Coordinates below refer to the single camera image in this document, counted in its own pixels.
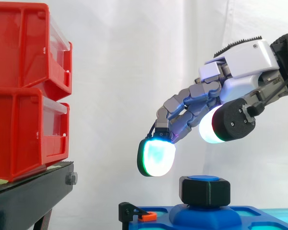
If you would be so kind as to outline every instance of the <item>orange clip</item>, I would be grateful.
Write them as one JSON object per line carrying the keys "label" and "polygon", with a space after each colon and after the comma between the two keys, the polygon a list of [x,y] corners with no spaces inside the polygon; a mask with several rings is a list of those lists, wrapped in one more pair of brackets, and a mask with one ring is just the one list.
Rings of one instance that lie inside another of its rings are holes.
{"label": "orange clip", "polygon": [[148,212],[149,215],[142,215],[138,217],[138,220],[141,222],[149,222],[157,220],[157,213],[155,212]]}

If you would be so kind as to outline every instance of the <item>white fabric wall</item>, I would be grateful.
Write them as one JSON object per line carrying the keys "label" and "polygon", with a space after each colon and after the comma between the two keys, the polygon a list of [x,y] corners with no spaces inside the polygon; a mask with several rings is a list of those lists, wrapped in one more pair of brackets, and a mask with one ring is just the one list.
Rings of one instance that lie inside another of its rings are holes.
{"label": "white fabric wall", "polygon": [[243,140],[211,145],[195,128],[163,177],[142,177],[136,167],[138,144],[163,102],[229,42],[288,33],[288,0],[44,2],[73,42],[73,93],[63,101],[79,174],[53,209],[50,230],[119,230],[120,202],[175,205],[179,177],[191,174],[229,180],[232,204],[288,207],[288,98],[266,108]]}

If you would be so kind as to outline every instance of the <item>blue tray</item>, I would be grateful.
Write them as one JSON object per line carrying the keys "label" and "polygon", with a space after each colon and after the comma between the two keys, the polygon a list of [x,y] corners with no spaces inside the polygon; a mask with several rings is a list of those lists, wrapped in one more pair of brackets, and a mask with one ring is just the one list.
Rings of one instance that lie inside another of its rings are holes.
{"label": "blue tray", "polygon": [[288,230],[288,209],[267,209],[264,212],[249,206],[230,206],[211,210],[185,204],[141,208],[156,212],[158,219],[139,222],[134,217],[129,230]]}

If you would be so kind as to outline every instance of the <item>black metal shelf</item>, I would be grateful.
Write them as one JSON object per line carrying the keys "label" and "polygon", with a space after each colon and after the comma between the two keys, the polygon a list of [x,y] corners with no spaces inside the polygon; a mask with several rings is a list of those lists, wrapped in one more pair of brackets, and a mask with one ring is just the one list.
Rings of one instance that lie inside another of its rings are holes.
{"label": "black metal shelf", "polygon": [[73,162],[59,162],[41,174],[0,185],[0,230],[48,227],[52,208],[72,191]]}

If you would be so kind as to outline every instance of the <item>red storage bin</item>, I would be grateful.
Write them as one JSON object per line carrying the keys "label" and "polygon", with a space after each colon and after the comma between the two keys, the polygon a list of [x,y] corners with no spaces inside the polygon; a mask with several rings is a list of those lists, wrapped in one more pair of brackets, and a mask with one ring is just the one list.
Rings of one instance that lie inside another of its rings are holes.
{"label": "red storage bin", "polygon": [[35,87],[54,101],[72,93],[72,44],[43,3],[0,2],[0,87]]}
{"label": "red storage bin", "polygon": [[36,88],[0,88],[0,179],[14,181],[68,157],[69,106]]}

